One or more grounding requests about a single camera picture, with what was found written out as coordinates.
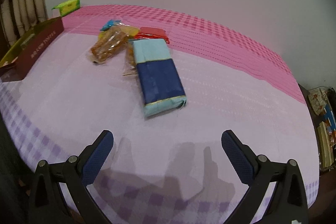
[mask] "green box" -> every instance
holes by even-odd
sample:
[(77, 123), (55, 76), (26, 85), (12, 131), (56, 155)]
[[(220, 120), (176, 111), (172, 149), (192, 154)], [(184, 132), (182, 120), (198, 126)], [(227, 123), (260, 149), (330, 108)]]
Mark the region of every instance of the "green box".
[(80, 0), (67, 0), (52, 8), (52, 17), (66, 16), (80, 7)]

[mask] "blue gripper pad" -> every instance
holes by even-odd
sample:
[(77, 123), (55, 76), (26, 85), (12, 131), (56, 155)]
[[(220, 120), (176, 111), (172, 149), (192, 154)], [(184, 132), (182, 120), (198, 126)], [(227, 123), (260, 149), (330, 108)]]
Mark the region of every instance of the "blue gripper pad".
[(92, 152), (90, 155), (82, 156), (84, 159), (88, 157), (83, 163), (83, 169), (81, 170), (82, 183), (84, 186), (92, 184), (96, 179), (100, 168), (103, 166), (113, 147), (113, 142), (113, 134), (108, 130), (104, 130), (95, 142), (92, 145), (87, 146), (82, 152), (82, 154)]
[(255, 159), (255, 162), (251, 159), (254, 163), (251, 164), (251, 162), (247, 159), (247, 155), (243, 152), (243, 150), (245, 150), (245, 145), (240, 142), (231, 130), (227, 130), (222, 134), (222, 147), (241, 182), (250, 186), (254, 180), (257, 162)]

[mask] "gift box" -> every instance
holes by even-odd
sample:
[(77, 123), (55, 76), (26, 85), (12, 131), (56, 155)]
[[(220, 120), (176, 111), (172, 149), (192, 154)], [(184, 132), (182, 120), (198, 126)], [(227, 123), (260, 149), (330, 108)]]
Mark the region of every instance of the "gift box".
[(61, 17), (46, 20), (29, 29), (0, 61), (1, 80), (10, 82), (24, 79), (40, 55), (63, 31)]

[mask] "curtain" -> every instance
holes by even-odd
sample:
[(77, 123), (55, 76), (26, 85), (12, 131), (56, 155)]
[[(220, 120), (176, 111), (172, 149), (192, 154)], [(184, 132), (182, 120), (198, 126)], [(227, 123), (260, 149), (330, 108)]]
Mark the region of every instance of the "curtain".
[(1, 26), (9, 46), (47, 18), (44, 0), (0, 0), (0, 5)]

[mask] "red packet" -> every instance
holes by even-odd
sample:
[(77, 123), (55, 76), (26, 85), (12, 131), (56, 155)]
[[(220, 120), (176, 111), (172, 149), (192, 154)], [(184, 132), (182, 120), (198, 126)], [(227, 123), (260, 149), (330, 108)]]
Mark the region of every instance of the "red packet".
[(167, 44), (170, 43), (166, 31), (159, 28), (141, 27), (140, 32), (134, 37), (134, 39), (142, 39), (142, 38), (147, 39), (163, 38)]

